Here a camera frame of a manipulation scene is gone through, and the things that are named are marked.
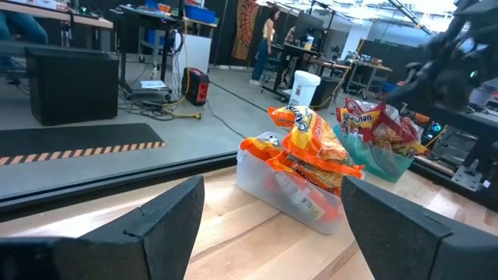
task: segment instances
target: white container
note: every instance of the white container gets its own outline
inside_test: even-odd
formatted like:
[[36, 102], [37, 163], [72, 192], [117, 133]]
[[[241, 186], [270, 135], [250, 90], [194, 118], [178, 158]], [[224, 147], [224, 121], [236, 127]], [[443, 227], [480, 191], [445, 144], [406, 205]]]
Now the white container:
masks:
[[294, 74], [293, 91], [290, 94], [289, 105], [309, 107], [314, 91], [320, 85], [321, 78], [305, 71]]
[[[260, 138], [270, 135], [283, 139], [273, 132]], [[340, 198], [300, 177], [274, 171], [247, 151], [237, 153], [237, 186], [322, 234], [333, 234], [344, 216]], [[320, 197], [320, 204], [310, 198], [311, 192]]]
[[304, 44], [304, 48], [311, 51], [311, 47], [313, 47], [313, 40], [314, 38], [312, 36], [306, 37], [306, 43]]

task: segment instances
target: black box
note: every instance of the black box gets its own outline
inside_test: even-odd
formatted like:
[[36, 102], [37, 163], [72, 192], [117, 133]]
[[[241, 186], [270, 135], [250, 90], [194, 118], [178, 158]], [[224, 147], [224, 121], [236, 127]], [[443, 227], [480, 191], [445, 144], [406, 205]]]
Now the black box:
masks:
[[33, 116], [43, 125], [116, 117], [118, 65], [100, 51], [28, 47]]

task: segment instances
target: snack bag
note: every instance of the snack bag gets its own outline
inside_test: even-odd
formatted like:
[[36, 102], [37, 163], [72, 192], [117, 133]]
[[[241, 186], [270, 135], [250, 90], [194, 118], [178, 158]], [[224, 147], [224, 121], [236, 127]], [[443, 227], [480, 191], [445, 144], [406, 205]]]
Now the snack bag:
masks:
[[316, 178], [305, 177], [296, 172], [291, 167], [293, 162], [288, 160], [287, 157], [287, 153], [282, 152], [267, 161], [275, 171], [277, 184], [283, 193], [301, 212], [308, 214], [313, 220], [331, 221], [339, 218], [341, 214], [338, 209], [331, 205], [320, 191], [297, 180], [297, 178], [303, 178], [305, 181], [317, 186]]
[[283, 151], [279, 140], [273, 136], [270, 136], [269, 138], [246, 138], [240, 144], [240, 149], [248, 151], [251, 155], [264, 161], [277, 156]]
[[288, 156], [286, 152], [268, 160], [267, 163], [274, 170], [285, 171], [297, 177], [301, 177], [310, 184], [340, 197], [340, 187], [342, 178], [344, 177], [344, 175], [340, 173], [321, 170], [308, 163], [301, 162], [298, 159], [293, 159], [293, 157]]
[[344, 165], [349, 161], [347, 151], [327, 122], [310, 108], [287, 106], [268, 112], [271, 112], [270, 116], [277, 125], [282, 124], [284, 118], [289, 120], [290, 114], [293, 114], [294, 126], [282, 143], [290, 155], [326, 171], [361, 178], [363, 167]]
[[275, 124], [280, 128], [291, 128], [294, 126], [295, 117], [291, 106], [282, 107], [280, 109], [269, 107], [268, 115], [270, 115]]
[[345, 108], [337, 108], [337, 121], [341, 125], [341, 132], [368, 134], [370, 129], [385, 108], [382, 103], [362, 102], [357, 100], [346, 100]]
[[420, 144], [417, 125], [409, 117], [399, 117], [398, 110], [393, 107], [382, 113], [371, 135], [378, 142], [390, 142], [393, 152], [406, 157], [429, 152]]

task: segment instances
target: snack bag label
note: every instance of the snack bag label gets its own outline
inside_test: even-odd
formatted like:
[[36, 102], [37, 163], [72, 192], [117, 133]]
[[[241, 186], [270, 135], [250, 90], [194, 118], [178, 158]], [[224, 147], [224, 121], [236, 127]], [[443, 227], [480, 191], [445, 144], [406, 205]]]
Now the snack bag label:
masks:
[[309, 187], [300, 190], [284, 173], [276, 173], [275, 178], [286, 196], [290, 198], [291, 203], [296, 206], [301, 213], [314, 221], [320, 219], [325, 214], [325, 210], [322, 207], [308, 198], [311, 193]]

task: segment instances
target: yellow snack bag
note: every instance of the yellow snack bag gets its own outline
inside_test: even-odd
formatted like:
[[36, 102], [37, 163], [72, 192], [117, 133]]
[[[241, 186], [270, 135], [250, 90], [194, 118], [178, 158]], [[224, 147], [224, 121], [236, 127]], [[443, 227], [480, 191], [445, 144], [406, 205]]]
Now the yellow snack bag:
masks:
[[349, 161], [347, 151], [330, 125], [312, 109], [304, 106], [287, 106], [273, 110], [270, 116], [279, 125], [282, 119], [289, 120], [289, 112], [293, 113], [294, 125], [284, 138], [282, 146], [291, 156], [323, 170], [361, 177], [361, 166], [342, 164]]

